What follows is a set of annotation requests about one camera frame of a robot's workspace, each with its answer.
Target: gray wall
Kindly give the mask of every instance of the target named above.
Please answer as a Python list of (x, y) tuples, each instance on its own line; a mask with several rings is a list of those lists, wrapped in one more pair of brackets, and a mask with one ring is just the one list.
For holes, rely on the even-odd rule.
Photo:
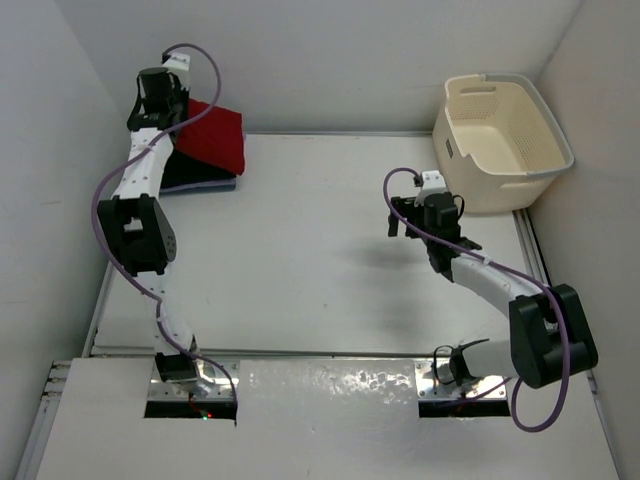
[(640, 478), (640, 2), (587, 0), (539, 88), (577, 165), (531, 209), (555, 282), (581, 294), (625, 478)]
[(221, 104), (273, 131), (430, 129), (449, 77), (537, 77), (581, 0), (56, 1), (122, 112), (137, 71), (193, 41), (220, 63)]
[(50, 0), (0, 16), (0, 478), (13, 478), (51, 361), (81, 351), (104, 260), (93, 186), (128, 135)]

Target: table surface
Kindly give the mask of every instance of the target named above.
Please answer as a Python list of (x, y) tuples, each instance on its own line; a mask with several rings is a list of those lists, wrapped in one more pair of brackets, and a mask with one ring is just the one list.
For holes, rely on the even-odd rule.
[[(62, 479), (585, 479), (616, 472), (582, 375), (549, 430), (419, 419), (407, 360), (240, 362), (238, 426), (145, 419), (151, 358), (74, 360), (40, 465)], [(549, 414), (557, 385), (520, 400)]]
[[(507, 336), (506, 319), (429, 266), (419, 240), (387, 238), (382, 180), (436, 169), (430, 137), (249, 135), (234, 192), (161, 199), (178, 255), (171, 290), (204, 349), (408, 354)], [(414, 195), (409, 175), (392, 195)], [(511, 214), (465, 215), (463, 234), (524, 269)], [(150, 349), (153, 320), (120, 276), (95, 346)]]

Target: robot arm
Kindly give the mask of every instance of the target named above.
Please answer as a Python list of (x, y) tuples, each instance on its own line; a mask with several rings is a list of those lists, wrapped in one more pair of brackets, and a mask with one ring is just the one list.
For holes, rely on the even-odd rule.
[[(468, 250), (481, 250), (475, 242), (460, 235), (461, 214), (455, 196), (447, 191), (438, 171), (423, 172), (416, 179), (421, 187), (416, 197), (391, 199), (393, 207), (424, 232)], [(398, 234), (398, 219), (389, 216), (389, 236)], [(407, 229), (406, 236), (418, 238)], [(533, 284), (496, 270), (479, 259), (433, 240), (424, 241), (429, 262), (450, 282), (469, 288), (509, 320), (508, 341), (478, 340), (459, 345), (451, 353), (440, 378), (458, 386), (489, 375), (519, 377), (532, 388), (540, 388), (562, 376), (562, 346), (552, 327), (557, 318), (547, 297)], [(570, 343), (571, 374), (593, 368), (598, 353), (576, 291), (568, 285), (550, 288), (560, 304)]]
[[(142, 70), (138, 96), (127, 121), (131, 132), (129, 159), (133, 159), (163, 130), (188, 117), (189, 55), (171, 53), (159, 68)], [(170, 262), (176, 257), (176, 237), (158, 195), (177, 132), (161, 137), (144, 157), (131, 164), (109, 200), (98, 204), (98, 217), (109, 249), (126, 271), (145, 289), (163, 299), (160, 321), (183, 349), (197, 349), (193, 333), (175, 310), (166, 288)], [(197, 379), (194, 361), (167, 343), (158, 331), (156, 302), (147, 298), (154, 328), (156, 366), (163, 381), (188, 383)]]

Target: laundry basket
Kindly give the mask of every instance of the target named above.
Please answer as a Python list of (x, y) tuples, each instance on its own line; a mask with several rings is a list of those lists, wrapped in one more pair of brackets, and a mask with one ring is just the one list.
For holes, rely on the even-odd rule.
[(526, 208), (573, 165), (558, 123), (521, 75), (449, 79), (433, 130), (440, 171), (467, 212)]

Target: perforated basket bottom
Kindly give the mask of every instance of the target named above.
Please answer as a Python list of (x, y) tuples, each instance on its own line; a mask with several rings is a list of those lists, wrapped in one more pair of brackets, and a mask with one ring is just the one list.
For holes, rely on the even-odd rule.
[(462, 154), (471, 153), (482, 170), (495, 174), (527, 171), (520, 152), (498, 128), (491, 125), (461, 125), (455, 127), (455, 134)]

